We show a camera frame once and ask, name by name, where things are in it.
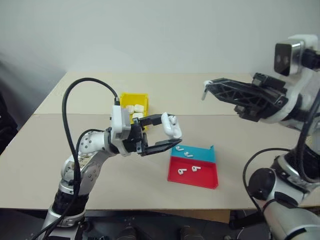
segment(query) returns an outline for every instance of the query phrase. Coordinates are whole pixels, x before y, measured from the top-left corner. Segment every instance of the red tray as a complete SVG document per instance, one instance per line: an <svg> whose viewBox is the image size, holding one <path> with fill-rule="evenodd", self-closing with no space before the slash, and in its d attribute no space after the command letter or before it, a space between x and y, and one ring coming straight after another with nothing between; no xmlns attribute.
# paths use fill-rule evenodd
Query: red tray
<svg viewBox="0 0 320 240"><path fill-rule="evenodd" d="M201 169L194 172L191 170L192 166L198 166ZM187 171L180 175L178 169L187 169ZM168 181L215 189L219 184L217 166L208 161L171 156Z"/></svg>

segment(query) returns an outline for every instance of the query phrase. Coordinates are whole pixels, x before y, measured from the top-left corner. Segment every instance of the beige table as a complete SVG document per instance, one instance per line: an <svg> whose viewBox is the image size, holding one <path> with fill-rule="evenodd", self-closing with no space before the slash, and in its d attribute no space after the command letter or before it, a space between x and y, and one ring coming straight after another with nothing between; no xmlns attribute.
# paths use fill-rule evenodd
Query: beige table
<svg viewBox="0 0 320 240"><path fill-rule="evenodd" d="M212 96L200 101L202 81L225 74L68 73L1 155L0 208L46 209L52 203L60 181L61 166L71 154L62 124L62 95L71 82L84 76L104 80L118 93L148 93L151 113L168 110L178 114L184 145L201 148L215 146L219 178L219 186L215 190L168 182L169 151L145 157L135 153L129 157L118 155L103 165L90 194L88 209L253 208L242 183L246 161L261 149L293 148L297 142L298 132L292 129L279 124L243 120L235 115L233 106L221 103ZM228 77L250 80L250 76L245 74ZM161 85L155 84L160 80L169 86L176 87L183 83L186 86L176 91L162 91ZM110 125L108 113L113 98L109 92L93 87L94 83L83 85L75 88L68 105L68 112L71 113L68 115L69 125L74 140L86 129L105 129ZM172 94L178 99L169 104L167 98L171 98ZM150 143L166 139L161 126L151 127L147 135ZM257 157L248 174L257 168L270 166L274 157L281 153L268 152ZM313 192L303 205L320 205L320 192Z"/></svg>

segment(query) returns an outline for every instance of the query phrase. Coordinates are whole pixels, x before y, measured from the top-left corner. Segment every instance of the white object in bin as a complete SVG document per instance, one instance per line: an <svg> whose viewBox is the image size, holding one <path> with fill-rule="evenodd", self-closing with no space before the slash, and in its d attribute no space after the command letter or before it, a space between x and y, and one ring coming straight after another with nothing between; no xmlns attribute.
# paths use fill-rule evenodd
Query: white object in bin
<svg viewBox="0 0 320 240"><path fill-rule="evenodd" d="M177 151L183 151L183 150L185 150L184 148L181 148L180 146L176 146L175 149L176 149Z"/></svg>
<svg viewBox="0 0 320 240"><path fill-rule="evenodd" d="M145 107L143 105L136 104L134 105L134 111L136 113L143 113L145 111Z"/></svg>
<svg viewBox="0 0 320 240"><path fill-rule="evenodd" d="M135 118L143 118L144 117L144 114L143 113L140 113L140 112L135 112L134 114L132 114L132 118L135 119Z"/></svg>
<svg viewBox="0 0 320 240"><path fill-rule="evenodd" d="M196 172L196 171L198 171L200 169L201 169L200 166L192 166L192 168L191 168L192 172Z"/></svg>
<svg viewBox="0 0 320 240"><path fill-rule="evenodd" d="M184 152L184 155L187 157L187 158L192 158L193 155L192 154L189 154L189 152L185 151Z"/></svg>
<svg viewBox="0 0 320 240"><path fill-rule="evenodd" d="M171 139L180 139L182 137L182 132L176 116L169 116L167 112L164 112L161 115L161 122L164 133Z"/></svg>
<svg viewBox="0 0 320 240"><path fill-rule="evenodd" d="M178 174L182 175L182 174L184 174L185 171L187 171L186 168L180 168L180 169L178 169Z"/></svg>
<svg viewBox="0 0 320 240"><path fill-rule="evenodd" d="M125 108L128 110L129 114L133 114L135 112L135 106L133 105L127 105Z"/></svg>

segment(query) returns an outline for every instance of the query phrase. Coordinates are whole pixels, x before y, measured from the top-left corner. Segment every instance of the white wall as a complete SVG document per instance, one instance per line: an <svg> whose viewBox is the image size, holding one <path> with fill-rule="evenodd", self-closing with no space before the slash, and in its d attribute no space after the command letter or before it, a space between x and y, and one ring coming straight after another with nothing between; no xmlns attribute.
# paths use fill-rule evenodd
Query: white wall
<svg viewBox="0 0 320 240"><path fill-rule="evenodd" d="M66 71L270 74L296 33L319 0L1 0L0 79L23 124Z"/></svg>

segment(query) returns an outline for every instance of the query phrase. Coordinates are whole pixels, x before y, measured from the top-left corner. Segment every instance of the tabletop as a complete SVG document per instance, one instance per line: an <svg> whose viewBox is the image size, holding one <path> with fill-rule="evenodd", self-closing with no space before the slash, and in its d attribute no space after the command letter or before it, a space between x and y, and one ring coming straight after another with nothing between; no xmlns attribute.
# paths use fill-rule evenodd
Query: tabletop
<svg viewBox="0 0 320 240"><path fill-rule="evenodd" d="M90 193L88 209L253 208L242 183L247 160L261 149L293 148L297 143L299 133L295 130L241 119L233 112L233 106L230 108L230 104L221 103L213 96L203 102L199 100L204 80L228 76L249 81L247 74L68 73L1 155L0 208L47 209L53 202L61 167L71 155L62 123L62 95L71 82L84 76L106 81L119 94L122 91L148 93L152 113L177 114L183 145L200 148L214 145L219 178L219 186L214 190L167 181L170 151L144 157L136 153L128 157L117 155L104 163ZM162 84L154 84L160 79ZM174 79L185 86L163 92L162 85L179 85ZM94 83L83 85L75 88L68 105L74 140L86 129L110 126L108 111L113 97L96 88ZM167 138L161 126L150 127L147 137L150 144ZM279 154L282 152L267 152L257 157L248 175L258 168L269 167ZM320 191L314 191L302 205L320 205Z"/></svg>

